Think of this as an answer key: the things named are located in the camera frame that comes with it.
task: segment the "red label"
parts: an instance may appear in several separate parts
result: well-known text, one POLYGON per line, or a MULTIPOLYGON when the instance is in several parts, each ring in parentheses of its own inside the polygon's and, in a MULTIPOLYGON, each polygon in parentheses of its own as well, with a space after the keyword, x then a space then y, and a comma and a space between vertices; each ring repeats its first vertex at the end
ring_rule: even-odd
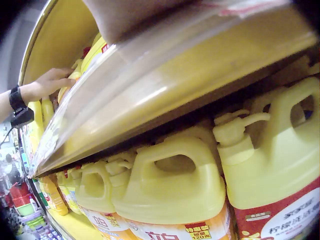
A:
POLYGON ((235 208, 240 239, 287 240, 301 234, 319 214, 319 186, 318 177, 278 202, 244 210, 235 208))
POLYGON ((108 48, 109 48, 108 44, 105 44, 105 45, 101 48, 102 53, 104 53, 108 48))

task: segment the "jug handle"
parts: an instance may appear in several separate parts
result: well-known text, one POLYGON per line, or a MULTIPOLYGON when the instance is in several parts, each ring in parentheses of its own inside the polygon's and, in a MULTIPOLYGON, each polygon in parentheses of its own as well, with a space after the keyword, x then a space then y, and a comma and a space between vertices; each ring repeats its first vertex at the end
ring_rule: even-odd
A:
POLYGON ((106 171, 104 166, 101 166, 101 167, 97 168, 97 170, 93 170, 93 169, 90 169, 90 168, 82 169, 82 177, 84 175, 92 174, 92 173, 93 174, 97 173, 97 174, 99 174, 101 176, 101 178, 103 180, 103 183, 104 183, 104 194, 106 194, 106 192, 111 189, 111 182, 110 182, 110 180, 108 178, 105 177, 106 175, 109 175, 109 173, 106 171))
POLYGON ((290 127, 293 128, 290 120, 292 107, 310 95, 314 100, 314 111, 307 122, 319 127, 319 80, 315 77, 309 77, 286 89, 272 101, 269 124, 274 124, 277 133, 290 127))
POLYGON ((145 167, 154 165, 155 161, 176 155, 187 156, 194 162, 200 180, 204 181, 216 176, 216 183, 219 186, 220 175, 211 150, 207 144, 196 137, 167 139, 162 143, 143 149, 136 157, 132 175, 142 181, 146 177, 145 167), (213 165, 213 171, 215 172, 208 168, 210 164, 213 165))

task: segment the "red basket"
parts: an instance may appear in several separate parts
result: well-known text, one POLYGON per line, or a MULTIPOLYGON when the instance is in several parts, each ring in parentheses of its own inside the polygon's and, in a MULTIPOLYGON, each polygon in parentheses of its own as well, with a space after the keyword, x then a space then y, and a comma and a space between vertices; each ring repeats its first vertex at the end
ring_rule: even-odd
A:
POLYGON ((28 189, 28 185, 26 182, 23 182, 20 186, 18 186, 17 183, 15 183, 11 188, 10 188, 10 194, 12 199, 23 197, 27 194, 30 194, 30 191, 28 189))
POLYGON ((10 194, 7 194, 5 196, 5 202, 7 203, 8 207, 10 207, 10 208, 13 207, 13 201, 12 201, 10 194))
POLYGON ((33 196, 32 193, 27 194, 25 196, 22 197, 18 197, 18 198, 14 198, 13 199, 13 204, 15 207, 20 207, 22 205, 26 205, 30 203, 30 196, 33 198, 33 200, 35 200, 35 197, 33 196))

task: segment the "white bottle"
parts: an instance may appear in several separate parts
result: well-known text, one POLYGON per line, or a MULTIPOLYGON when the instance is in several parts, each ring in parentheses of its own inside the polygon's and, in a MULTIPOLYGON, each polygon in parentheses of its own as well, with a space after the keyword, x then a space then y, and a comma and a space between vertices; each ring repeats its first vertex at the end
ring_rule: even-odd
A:
POLYGON ((34 210, 35 212, 38 211, 38 205, 37 205, 36 201, 33 200, 33 198, 32 198, 31 196, 29 197, 29 199, 30 199, 30 203, 31 203, 31 205, 32 205, 33 210, 34 210))

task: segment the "black wristband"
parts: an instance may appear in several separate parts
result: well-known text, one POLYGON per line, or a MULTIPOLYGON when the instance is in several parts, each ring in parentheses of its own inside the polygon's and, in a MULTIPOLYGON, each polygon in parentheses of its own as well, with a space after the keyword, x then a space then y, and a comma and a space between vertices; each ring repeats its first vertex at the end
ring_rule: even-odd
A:
POLYGON ((11 92, 9 95, 9 102, 14 112, 17 112, 27 107, 21 97, 19 85, 11 89, 11 92))

